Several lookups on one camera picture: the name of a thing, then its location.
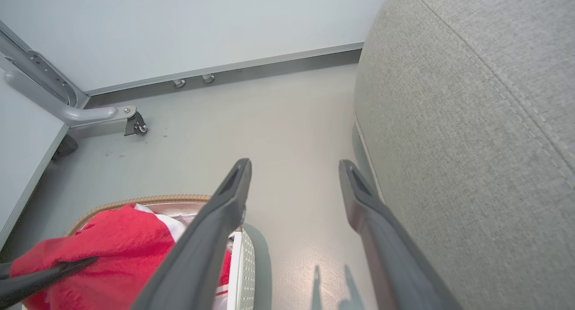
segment gray fabric upholstery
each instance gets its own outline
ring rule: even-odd
[[[385,203],[464,308],[575,306],[575,0],[388,0],[355,109]]]

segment gray floor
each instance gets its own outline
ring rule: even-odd
[[[192,78],[182,89],[161,83],[93,98],[92,106],[137,105],[148,134],[124,137],[123,122],[72,130],[80,148],[46,169],[4,258],[64,235],[102,204],[211,194],[234,162],[248,157],[255,308],[376,308],[337,175],[338,160],[355,160],[358,58],[346,52],[223,72],[209,85]]]

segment red towel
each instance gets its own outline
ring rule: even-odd
[[[30,310],[129,309],[175,244],[164,222],[133,206],[100,212],[74,236],[45,240],[16,259],[10,277],[49,269],[61,261],[98,257],[23,304]],[[228,284],[230,260],[226,251],[220,286]]]

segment perforated basket side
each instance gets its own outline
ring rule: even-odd
[[[250,236],[236,232],[230,265],[228,310],[253,310],[255,295],[255,252]]]

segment whiteboard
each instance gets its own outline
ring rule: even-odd
[[[85,93],[360,48],[385,0],[0,0]]]
[[[68,127],[12,89],[0,63],[0,247]]]

